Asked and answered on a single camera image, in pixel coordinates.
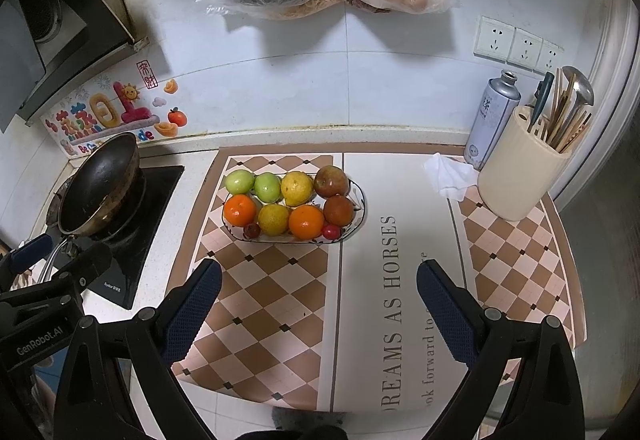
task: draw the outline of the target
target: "utensil holder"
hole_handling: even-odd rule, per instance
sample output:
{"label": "utensil holder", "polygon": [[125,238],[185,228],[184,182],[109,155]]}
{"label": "utensil holder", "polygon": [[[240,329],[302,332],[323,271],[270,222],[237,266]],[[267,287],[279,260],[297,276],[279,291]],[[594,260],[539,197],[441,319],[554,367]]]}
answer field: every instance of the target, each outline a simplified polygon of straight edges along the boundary
{"label": "utensil holder", "polygon": [[531,108],[517,107],[478,176],[482,201],[500,218],[522,220],[565,167],[571,152],[558,153],[529,133]]}

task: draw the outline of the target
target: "fruit bowl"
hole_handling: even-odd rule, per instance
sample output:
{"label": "fruit bowl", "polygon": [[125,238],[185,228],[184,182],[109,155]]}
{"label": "fruit bowl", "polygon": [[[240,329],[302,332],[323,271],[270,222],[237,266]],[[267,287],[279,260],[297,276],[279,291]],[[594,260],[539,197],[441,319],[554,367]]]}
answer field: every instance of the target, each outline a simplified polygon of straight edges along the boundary
{"label": "fruit bowl", "polygon": [[[280,180],[282,180],[282,178],[284,178],[284,175],[276,175],[278,178],[280,178]],[[309,174],[309,176],[314,179],[315,175],[313,174]],[[254,200],[255,204],[260,208],[263,204],[258,200],[258,198],[255,196],[255,193],[253,191],[250,191],[248,193],[248,195]],[[231,198],[232,195],[228,195],[226,197],[226,200],[229,200],[229,198]],[[314,238],[312,240],[300,240],[297,237],[295,237],[294,235],[291,234],[290,231],[287,230],[286,233],[279,235],[279,236],[267,236],[265,234],[261,234],[260,236],[258,236],[257,238],[254,239],[250,239],[247,238],[244,233],[242,232],[242,227],[235,227],[229,224],[229,222],[226,221],[226,219],[223,217],[222,218],[222,222],[226,227],[226,230],[229,231],[231,233],[231,235],[236,239],[236,240],[241,240],[243,242],[261,242],[261,243],[338,243],[338,242],[342,242],[344,240],[346,240],[347,238],[349,238],[354,232],[356,232],[358,230],[358,228],[362,225],[362,222],[364,221],[364,216],[366,213],[366,207],[365,207],[365,202],[364,202],[364,195],[362,194],[362,189],[360,189],[360,186],[357,185],[353,180],[349,181],[349,192],[346,194],[346,197],[351,200],[351,202],[353,203],[353,209],[354,209],[354,216],[353,216],[353,220],[351,221],[351,223],[349,225],[347,225],[346,227],[344,227],[342,229],[342,234],[339,238],[335,239],[335,240],[329,240],[326,239],[324,236],[319,236],[317,238]],[[324,207],[324,202],[326,202],[326,200],[324,198],[322,198],[320,195],[318,195],[317,193],[313,193],[311,195],[311,198],[309,199],[309,201],[307,202],[307,204],[312,204],[315,206],[318,206],[320,209],[322,209],[322,207]],[[283,200],[280,200],[279,202],[277,202],[279,205],[285,205]]]}

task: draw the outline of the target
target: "pan handle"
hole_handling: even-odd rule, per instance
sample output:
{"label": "pan handle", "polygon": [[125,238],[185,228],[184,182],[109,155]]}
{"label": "pan handle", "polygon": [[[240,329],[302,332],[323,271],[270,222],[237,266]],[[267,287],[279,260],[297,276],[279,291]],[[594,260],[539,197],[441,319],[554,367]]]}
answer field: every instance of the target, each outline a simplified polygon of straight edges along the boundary
{"label": "pan handle", "polygon": [[49,258],[47,258],[47,263],[44,264],[44,267],[40,271],[40,275],[38,276],[38,283],[49,280],[49,278],[51,277],[51,271],[53,270],[53,260],[56,259],[56,256],[60,252],[60,249],[68,244],[70,239],[71,236],[65,236],[64,238],[62,238],[61,242],[56,245],[56,248],[53,249],[53,252],[49,256]]}

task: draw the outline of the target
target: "diamond pattern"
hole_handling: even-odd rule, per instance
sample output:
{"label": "diamond pattern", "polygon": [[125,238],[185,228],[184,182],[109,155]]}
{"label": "diamond pattern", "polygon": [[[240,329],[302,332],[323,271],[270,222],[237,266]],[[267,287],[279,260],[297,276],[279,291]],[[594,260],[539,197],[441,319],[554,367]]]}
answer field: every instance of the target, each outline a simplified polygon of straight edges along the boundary
{"label": "diamond pattern", "polygon": [[[332,163],[332,155],[317,154],[232,157],[225,174],[316,173]],[[172,369],[209,390],[315,410],[327,251],[314,243],[237,241],[222,225],[226,196],[219,187],[206,202],[210,211],[191,265],[192,271],[202,258],[215,257],[223,267],[222,290],[187,358]]]}
{"label": "diamond pattern", "polygon": [[[460,212],[480,303],[519,321],[540,322],[553,314],[575,347],[564,266],[543,205],[519,222],[507,222],[482,204],[473,186],[460,202]],[[518,366],[519,360],[510,360],[503,382],[515,378]]]}

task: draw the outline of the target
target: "green apple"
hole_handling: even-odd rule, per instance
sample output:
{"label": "green apple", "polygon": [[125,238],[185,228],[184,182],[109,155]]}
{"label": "green apple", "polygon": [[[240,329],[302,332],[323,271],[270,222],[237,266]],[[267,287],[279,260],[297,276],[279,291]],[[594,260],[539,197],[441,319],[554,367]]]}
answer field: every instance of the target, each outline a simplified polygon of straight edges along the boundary
{"label": "green apple", "polygon": [[254,186],[255,176],[246,169],[236,169],[225,178],[225,187],[232,195],[248,193]]}
{"label": "green apple", "polygon": [[273,204],[280,198],[280,179],[273,173],[260,173],[255,178],[254,191],[260,202]]}

